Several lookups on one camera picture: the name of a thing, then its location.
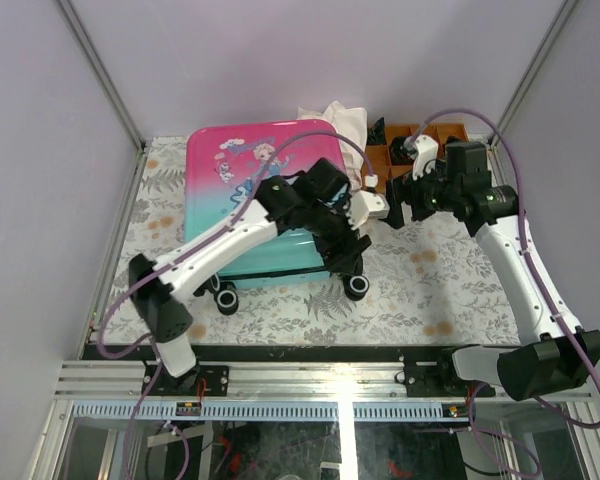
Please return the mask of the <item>pink and teal suitcase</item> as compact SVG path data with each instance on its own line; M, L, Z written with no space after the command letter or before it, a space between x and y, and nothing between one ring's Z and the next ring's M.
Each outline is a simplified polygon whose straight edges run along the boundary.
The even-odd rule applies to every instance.
M334 134L334 128L322 120L210 127L195 132L186 152L186 240L228 217L269 177L307 171L321 158L345 173ZM314 237L300 229L252 249L219 272L220 280L231 283L236 294L240 289L309 282L331 275Z

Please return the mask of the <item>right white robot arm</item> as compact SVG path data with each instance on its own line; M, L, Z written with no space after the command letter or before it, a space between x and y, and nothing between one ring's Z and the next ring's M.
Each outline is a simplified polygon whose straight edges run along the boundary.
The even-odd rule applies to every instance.
M585 330L558 294L534 249L518 194L492 183L485 146L455 141L439 161L437 142L420 135L397 138L391 150L413 165L386 184L388 224L404 226L403 206L414 221L451 213L489 259L517 324L517 348L446 351L435 372L438 387L454 395L471 382L484 382L522 401L583 386L587 368L600 360L600 332Z

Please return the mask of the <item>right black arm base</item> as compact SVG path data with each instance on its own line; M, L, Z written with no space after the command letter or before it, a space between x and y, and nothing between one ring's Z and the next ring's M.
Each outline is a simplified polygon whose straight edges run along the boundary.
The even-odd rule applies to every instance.
M399 354L399 362L402 367L394 375L394 382L406 390L408 397L463 396L462 389L456 382L449 349L404 349Z

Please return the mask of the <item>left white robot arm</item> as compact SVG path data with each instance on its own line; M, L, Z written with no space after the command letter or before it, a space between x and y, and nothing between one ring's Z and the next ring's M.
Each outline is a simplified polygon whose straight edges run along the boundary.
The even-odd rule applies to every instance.
M181 395L198 385L197 359L187 334L192 324L188 299L211 292L224 315L239 306L234 286L218 276L224 267L287 231L303 229L316 240L326 270L341 278L346 296L360 300L370 287L362 254L371 240L359 230L387 211L380 195L352 192L348 177L320 159L290 178L261 181L227 218L174 252L157 260L136 255L129 264L131 300L151 332L166 385Z

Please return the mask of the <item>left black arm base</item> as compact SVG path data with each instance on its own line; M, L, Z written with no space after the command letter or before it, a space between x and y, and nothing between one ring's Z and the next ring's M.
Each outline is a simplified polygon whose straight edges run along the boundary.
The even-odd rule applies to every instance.
M143 362L142 393L165 397L225 397L229 386L230 369L227 365L198 363L180 377L172 376L165 367L157 373L158 364Z

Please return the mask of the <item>rolled dark sock middle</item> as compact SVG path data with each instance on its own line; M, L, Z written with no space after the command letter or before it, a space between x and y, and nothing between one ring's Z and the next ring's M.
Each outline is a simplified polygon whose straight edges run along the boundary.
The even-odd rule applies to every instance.
M392 165L412 165L413 158L409 146L409 137L395 137L389 145L390 161Z

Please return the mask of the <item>orange compartment tray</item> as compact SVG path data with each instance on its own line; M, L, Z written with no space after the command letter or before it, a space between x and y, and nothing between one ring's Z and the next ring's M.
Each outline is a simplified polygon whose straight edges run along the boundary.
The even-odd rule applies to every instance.
M390 161L389 145L395 137L411 136L419 128L418 124L389 124L385 122L386 144L381 146L368 146L365 153L371 161L372 169L378 177L375 186L377 193L385 193L386 182L389 179L401 177L412 170L412 165L392 165ZM443 160L446 154L446 145L449 142L468 141L469 137L463 123L432 123L429 124L424 134L432 137L439 145L437 158Z

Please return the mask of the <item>rolled dark sock outside tray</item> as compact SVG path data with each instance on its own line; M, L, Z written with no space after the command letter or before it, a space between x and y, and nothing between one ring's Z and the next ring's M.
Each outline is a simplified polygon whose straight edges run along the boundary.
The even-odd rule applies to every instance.
M385 118L380 117L367 128L367 145L381 146L386 144Z

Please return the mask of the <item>white crumpled cloth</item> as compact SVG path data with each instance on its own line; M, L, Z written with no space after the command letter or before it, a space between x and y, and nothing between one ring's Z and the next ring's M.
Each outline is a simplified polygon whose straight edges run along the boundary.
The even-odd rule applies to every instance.
M329 123L335 131L364 150L367 143L367 110L364 107L347 108L339 101L331 102L323 112L297 108L297 119L318 119ZM353 189L362 187L363 157L348 143L340 141L345 171Z

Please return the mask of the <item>aluminium mounting rail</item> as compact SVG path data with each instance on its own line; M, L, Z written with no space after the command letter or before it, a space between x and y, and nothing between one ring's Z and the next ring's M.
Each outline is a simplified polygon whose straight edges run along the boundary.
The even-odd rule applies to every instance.
M227 365L225 397L165 397L142 393L149 347L106 361L93 346L61 368L55 399L77 417L140 420L334 421L338 409L360 421L466 420L471 387L463 396L414 398L394 382L404 349L436 346L201 346L200 364Z

